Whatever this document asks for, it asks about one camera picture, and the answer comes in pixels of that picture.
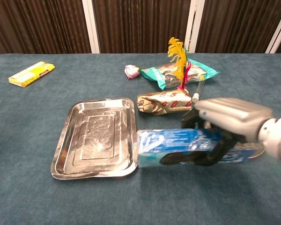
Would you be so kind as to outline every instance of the yellow package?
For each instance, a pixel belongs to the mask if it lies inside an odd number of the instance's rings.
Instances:
[[[8,78],[8,81],[12,84],[18,85],[20,87],[27,87],[32,82],[46,75],[55,69],[53,64],[47,62],[38,62],[27,69]]]

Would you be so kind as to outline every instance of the table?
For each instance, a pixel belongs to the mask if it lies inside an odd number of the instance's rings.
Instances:
[[[202,98],[234,97],[281,117],[281,54],[190,54],[221,71]],[[11,75],[38,61],[56,69],[23,89]],[[56,180],[50,165],[69,108],[97,98],[158,91],[128,80],[125,65],[168,63],[166,54],[0,55],[0,224],[279,224],[281,162],[138,169],[124,178]],[[197,84],[188,85],[194,92]],[[136,110],[138,129],[180,128],[181,113]]]

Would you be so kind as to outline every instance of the stainless steel tray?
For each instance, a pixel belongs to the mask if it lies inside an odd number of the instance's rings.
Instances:
[[[102,99],[73,105],[51,164],[60,180],[125,176],[137,166],[133,101]]]

